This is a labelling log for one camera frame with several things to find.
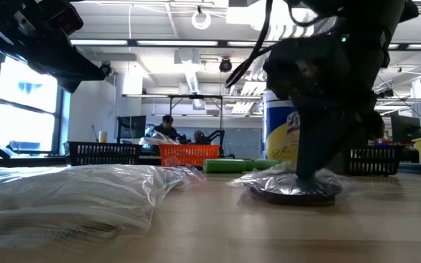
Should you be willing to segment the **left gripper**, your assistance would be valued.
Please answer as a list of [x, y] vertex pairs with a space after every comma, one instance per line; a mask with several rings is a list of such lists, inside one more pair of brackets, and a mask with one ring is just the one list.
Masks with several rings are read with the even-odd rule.
[[[29, 61], [35, 72], [54, 77], [73, 94], [81, 81], [104, 80], [105, 74], [52, 24], [57, 6], [58, 0], [0, 0], [0, 51]], [[50, 68], [33, 61], [54, 62]]]

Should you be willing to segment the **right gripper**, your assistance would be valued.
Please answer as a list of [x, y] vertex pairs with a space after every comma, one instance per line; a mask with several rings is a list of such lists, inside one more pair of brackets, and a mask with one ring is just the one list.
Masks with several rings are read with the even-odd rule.
[[355, 110], [376, 103], [373, 83], [390, 56], [379, 40], [320, 34], [277, 42], [265, 61], [267, 88], [300, 116], [296, 175], [311, 179], [340, 151]]

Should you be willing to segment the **bagged black round item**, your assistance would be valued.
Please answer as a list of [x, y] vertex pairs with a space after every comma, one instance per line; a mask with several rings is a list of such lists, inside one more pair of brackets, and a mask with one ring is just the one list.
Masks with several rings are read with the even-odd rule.
[[344, 189], [343, 178], [321, 169], [307, 178], [295, 174], [289, 162], [264, 170], [254, 170], [230, 182], [262, 201], [291, 206], [323, 206], [335, 203]]

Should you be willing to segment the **green travel bottle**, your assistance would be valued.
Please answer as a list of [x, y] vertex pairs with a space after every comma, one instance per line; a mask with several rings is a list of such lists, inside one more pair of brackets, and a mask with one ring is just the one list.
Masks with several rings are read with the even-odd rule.
[[272, 159], [255, 159], [255, 160], [245, 160], [246, 163], [246, 170], [253, 171], [253, 170], [265, 170], [270, 169], [271, 167], [280, 164], [279, 160], [272, 160]]
[[241, 173], [246, 171], [246, 162], [242, 159], [206, 159], [203, 170], [206, 173]]

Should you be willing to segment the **bagged toothbrush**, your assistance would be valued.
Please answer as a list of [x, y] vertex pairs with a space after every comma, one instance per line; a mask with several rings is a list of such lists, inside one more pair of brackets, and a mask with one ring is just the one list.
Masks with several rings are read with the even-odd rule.
[[207, 179], [202, 171], [194, 166], [160, 167], [139, 165], [142, 172], [151, 173], [167, 190], [193, 186]]
[[176, 140], [158, 132], [152, 131], [147, 133], [144, 137], [140, 138], [140, 145], [178, 145]]

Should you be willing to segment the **white yellow wipes canister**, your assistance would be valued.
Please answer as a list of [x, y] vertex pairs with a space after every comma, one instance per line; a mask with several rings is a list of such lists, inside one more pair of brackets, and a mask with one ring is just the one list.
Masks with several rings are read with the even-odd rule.
[[266, 159], [297, 163], [300, 116], [291, 100], [272, 91], [263, 95], [263, 146]]

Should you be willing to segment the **black plastic basket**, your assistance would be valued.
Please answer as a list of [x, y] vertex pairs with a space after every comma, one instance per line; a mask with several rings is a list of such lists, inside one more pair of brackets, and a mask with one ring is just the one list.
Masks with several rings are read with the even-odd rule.
[[390, 176], [398, 172], [403, 147], [400, 145], [364, 145], [346, 151], [344, 172], [348, 175]]
[[142, 147], [135, 144], [73, 142], [64, 143], [67, 163], [72, 166], [94, 164], [139, 164]]

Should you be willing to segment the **black monitor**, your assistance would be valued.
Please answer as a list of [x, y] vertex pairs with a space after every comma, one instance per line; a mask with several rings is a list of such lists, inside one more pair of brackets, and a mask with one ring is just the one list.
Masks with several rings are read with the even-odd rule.
[[402, 115], [391, 116], [392, 141], [409, 143], [421, 138], [421, 125], [419, 118]]
[[117, 117], [117, 143], [125, 139], [140, 139], [145, 135], [146, 116]]

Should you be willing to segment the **orange plastic basket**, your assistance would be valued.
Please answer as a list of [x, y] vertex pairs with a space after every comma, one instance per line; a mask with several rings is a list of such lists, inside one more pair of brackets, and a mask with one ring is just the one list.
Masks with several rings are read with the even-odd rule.
[[206, 159], [217, 159], [219, 152], [218, 145], [159, 145], [160, 158], [164, 167], [202, 167]]

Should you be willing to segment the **bagged white cotton balls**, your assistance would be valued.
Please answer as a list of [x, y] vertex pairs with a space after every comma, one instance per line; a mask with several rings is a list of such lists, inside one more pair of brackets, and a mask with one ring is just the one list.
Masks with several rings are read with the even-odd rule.
[[0, 168], [0, 248], [83, 251], [144, 234], [171, 189], [138, 166]]

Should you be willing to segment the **background black rig frame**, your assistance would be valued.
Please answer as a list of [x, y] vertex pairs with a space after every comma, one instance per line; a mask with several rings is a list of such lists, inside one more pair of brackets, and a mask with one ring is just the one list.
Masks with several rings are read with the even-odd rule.
[[223, 145], [224, 132], [223, 132], [223, 106], [224, 100], [235, 100], [243, 102], [258, 102], [262, 99], [262, 96], [232, 96], [232, 95], [212, 95], [212, 94], [123, 94], [122, 97], [126, 98], [141, 98], [141, 99], [168, 99], [169, 100], [169, 112], [168, 115], [172, 116], [172, 110], [184, 99], [188, 100], [209, 100], [213, 102], [219, 109], [218, 115], [202, 115], [203, 117], [218, 117], [219, 118], [219, 129], [216, 135], [219, 136], [219, 145]]

